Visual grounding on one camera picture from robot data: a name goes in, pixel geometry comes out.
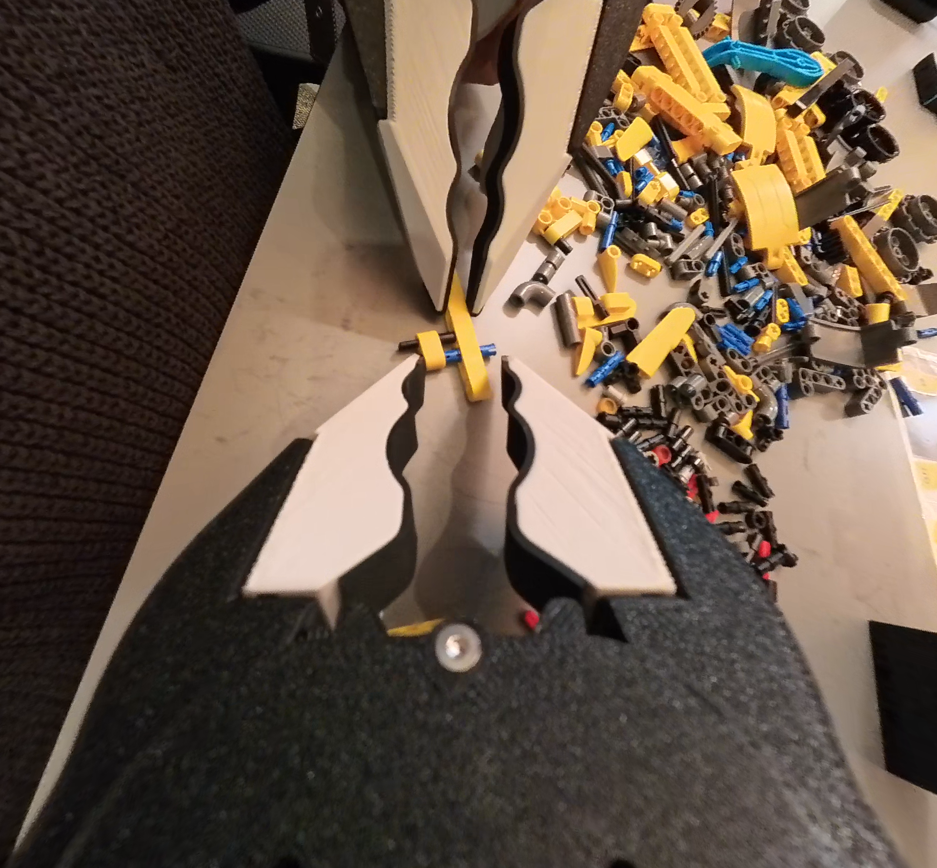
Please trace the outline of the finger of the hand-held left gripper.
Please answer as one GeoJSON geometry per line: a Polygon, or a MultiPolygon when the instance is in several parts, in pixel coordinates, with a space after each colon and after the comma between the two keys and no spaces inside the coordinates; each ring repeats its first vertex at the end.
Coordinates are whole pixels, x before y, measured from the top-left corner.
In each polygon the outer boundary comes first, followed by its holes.
{"type": "Polygon", "coordinates": [[[416,267],[437,311],[457,256],[449,200],[460,169],[454,90],[475,34],[473,0],[384,0],[387,113],[381,145],[416,267]]]}
{"type": "Polygon", "coordinates": [[[486,142],[486,214],[473,245],[467,305],[479,314],[570,164],[570,137],[603,0],[539,0],[508,25],[501,102],[486,142]]]}

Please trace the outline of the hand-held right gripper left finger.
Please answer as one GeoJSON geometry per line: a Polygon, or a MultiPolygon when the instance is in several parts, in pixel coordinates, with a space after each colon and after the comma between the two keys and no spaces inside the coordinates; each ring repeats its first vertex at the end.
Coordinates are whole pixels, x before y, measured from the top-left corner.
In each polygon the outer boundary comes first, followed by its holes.
{"type": "Polygon", "coordinates": [[[246,596],[313,596],[335,624],[361,604],[381,613],[416,567],[404,470],[417,447],[427,368],[411,357],[320,425],[248,573],[246,596]]]}

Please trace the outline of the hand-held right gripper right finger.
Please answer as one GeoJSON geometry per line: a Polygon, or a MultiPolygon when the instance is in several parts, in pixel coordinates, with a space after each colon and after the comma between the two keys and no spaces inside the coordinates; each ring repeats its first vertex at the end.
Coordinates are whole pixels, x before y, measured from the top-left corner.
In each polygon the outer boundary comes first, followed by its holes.
{"type": "Polygon", "coordinates": [[[504,561],[533,608],[621,596],[675,596],[677,585],[612,435],[515,357],[501,360],[509,487],[504,561]]]}

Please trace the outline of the yellow toy beam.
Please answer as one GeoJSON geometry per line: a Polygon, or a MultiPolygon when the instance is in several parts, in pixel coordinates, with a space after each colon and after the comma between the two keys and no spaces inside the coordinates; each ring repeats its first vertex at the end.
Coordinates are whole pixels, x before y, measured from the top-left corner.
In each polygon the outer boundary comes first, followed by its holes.
{"type": "Polygon", "coordinates": [[[457,274],[452,277],[445,315],[449,330],[455,336],[455,346],[461,355],[457,366],[467,399],[470,402],[479,402],[492,398],[486,359],[467,306],[463,285],[457,274]]]}

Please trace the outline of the small yellow connector black pin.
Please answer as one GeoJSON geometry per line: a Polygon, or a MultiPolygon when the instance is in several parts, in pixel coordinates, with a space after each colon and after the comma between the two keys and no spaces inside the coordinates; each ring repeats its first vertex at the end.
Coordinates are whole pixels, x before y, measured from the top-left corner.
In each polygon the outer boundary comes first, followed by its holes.
{"type": "Polygon", "coordinates": [[[416,353],[425,362],[428,371],[443,370],[450,363],[447,351],[456,344],[456,335],[453,332],[439,332],[428,330],[420,332],[415,337],[402,340],[397,345],[397,351],[402,353],[416,353]]]}

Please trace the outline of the pile of black red pins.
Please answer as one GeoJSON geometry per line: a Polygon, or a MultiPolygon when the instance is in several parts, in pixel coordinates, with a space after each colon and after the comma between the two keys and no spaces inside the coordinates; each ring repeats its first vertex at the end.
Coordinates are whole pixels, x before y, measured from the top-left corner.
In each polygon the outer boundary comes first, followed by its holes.
{"type": "Polygon", "coordinates": [[[777,603],[775,574],[795,567],[799,558],[779,539],[773,511],[775,494],[756,464],[744,464],[743,475],[720,490],[719,480],[702,450],[693,444],[693,428],[682,424],[676,406],[620,406],[599,401],[596,419],[616,438],[628,440],[702,513],[743,557],[747,567],[777,603]]]}

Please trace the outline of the pile of yellow grey bricks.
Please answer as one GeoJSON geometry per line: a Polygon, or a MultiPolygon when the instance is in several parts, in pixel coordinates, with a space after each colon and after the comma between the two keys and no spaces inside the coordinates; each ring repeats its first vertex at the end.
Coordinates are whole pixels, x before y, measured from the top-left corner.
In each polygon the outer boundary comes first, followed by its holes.
{"type": "Polygon", "coordinates": [[[870,413],[902,350],[935,329],[935,199],[874,187],[896,158],[881,89],[826,50],[809,0],[649,3],[624,68],[533,231],[552,251],[510,295],[551,308],[574,375],[620,406],[676,406],[749,464],[789,403],[845,393],[870,413]],[[811,54],[796,88],[709,67],[731,39],[811,54]]]}

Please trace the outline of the teal brick separator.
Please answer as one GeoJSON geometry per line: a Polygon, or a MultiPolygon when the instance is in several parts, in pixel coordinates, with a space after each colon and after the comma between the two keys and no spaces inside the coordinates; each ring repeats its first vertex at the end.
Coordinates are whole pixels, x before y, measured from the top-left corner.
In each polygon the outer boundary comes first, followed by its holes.
{"type": "Polygon", "coordinates": [[[703,51],[702,56],[711,68],[728,65],[739,70],[767,74],[796,88],[808,88],[826,73],[817,59],[802,50],[774,49],[731,39],[711,45],[703,51]]]}

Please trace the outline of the person's dark clothing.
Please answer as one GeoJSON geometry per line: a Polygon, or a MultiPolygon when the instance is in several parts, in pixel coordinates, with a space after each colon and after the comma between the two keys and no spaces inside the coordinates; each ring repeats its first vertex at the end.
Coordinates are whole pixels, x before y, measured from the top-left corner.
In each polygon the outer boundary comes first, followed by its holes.
{"type": "Polygon", "coordinates": [[[291,150],[334,0],[1,0],[2,862],[291,150]]]}

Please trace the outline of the printed leaflet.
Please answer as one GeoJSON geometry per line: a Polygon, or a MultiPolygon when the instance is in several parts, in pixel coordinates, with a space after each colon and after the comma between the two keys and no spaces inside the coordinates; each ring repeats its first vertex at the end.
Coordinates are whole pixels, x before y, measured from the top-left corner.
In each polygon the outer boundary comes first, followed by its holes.
{"type": "Polygon", "coordinates": [[[925,522],[936,525],[936,355],[909,347],[889,384],[904,422],[925,522]]]}

